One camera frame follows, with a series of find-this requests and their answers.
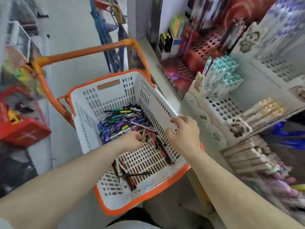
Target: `hand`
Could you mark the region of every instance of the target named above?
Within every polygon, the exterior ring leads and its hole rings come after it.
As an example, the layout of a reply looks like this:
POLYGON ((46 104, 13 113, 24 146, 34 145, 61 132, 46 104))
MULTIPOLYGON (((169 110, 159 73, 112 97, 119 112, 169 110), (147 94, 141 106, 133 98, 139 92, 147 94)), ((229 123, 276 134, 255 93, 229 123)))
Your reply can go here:
POLYGON ((173 149, 185 159, 201 152, 197 122, 189 116, 179 116, 170 121, 178 126, 176 133, 171 128, 166 129, 168 141, 173 149))
POLYGON ((138 132, 128 131, 115 140, 115 142, 121 146, 121 153, 124 153, 142 148, 143 144, 141 140, 142 136, 138 132))

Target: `white plastic basket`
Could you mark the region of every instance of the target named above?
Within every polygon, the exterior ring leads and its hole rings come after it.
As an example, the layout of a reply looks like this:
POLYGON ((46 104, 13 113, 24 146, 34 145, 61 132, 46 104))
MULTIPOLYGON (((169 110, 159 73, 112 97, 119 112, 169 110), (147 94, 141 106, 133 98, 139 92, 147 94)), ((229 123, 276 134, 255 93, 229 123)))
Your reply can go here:
POLYGON ((151 138, 143 148, 124 153, 120 157, 130 173, 151 171, 150 177, 133 178, 137 185, 135 191, 122 189, 112 167, 95 186, 95 191, 102 209, 108 215, 119 215, 134 205, 147 200, 176 182, 190 168, 185 159, 176 153, 166 138, 166 128, 177 130, 170 119, 177 117, 177 112, 170 106, 156 86, 152 86, 144 74, 137 70, 121 73, 107 79, 97 79, 70 92, 71 103, 76 117, 75 128, 83 153, 102 145, 99 139, 97 123, 106 117, 103 111, 139 104, 157 129, 158 134, 168 145, 173 165, 167 165, 164 157, 156 151, 151 138))

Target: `left hand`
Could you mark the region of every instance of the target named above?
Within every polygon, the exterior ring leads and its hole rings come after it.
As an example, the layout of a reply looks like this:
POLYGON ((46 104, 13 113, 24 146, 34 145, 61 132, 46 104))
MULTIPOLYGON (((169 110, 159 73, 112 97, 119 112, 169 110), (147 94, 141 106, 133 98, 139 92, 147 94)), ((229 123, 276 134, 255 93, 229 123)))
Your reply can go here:
POLYGON ((142 136, 136 131, 128 131, 120 136, 115 143, 119 143, 122 147, 122 153, 130 152, 142 148, 142 136))

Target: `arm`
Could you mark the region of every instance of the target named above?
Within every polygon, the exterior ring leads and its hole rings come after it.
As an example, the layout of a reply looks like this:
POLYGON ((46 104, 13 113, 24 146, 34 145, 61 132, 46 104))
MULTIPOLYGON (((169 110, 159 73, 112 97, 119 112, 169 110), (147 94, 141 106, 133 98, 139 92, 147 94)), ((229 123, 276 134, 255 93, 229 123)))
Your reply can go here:
POLYGON ((203 152, 195 120, 181 116, 171 122, 179 127, 176 134, 171 129, 166 130, 171 146, 191 165, 228 229, 305 228, 203 152))
POLYGON ((114 159, 142 147, 138 132, 130 131, 65 165, 52 169, 0 200, 0 218, 15 228, 55 228, 93 188, 114 159))

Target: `forearm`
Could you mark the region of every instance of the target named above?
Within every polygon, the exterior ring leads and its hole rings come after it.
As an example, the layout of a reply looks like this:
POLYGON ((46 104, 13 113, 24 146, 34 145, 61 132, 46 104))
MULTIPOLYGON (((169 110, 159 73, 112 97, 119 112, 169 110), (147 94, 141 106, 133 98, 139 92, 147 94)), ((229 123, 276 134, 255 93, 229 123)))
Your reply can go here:
POLYGON ((121 153, 110 142, 28 181, 0 200, 0 217, 16 228, 54 228, 121 153))
POLYGON ((230 228, 303 228, 284 212, 263 199, 238 178, 199 151, 187 159, 213 206, 230 228))

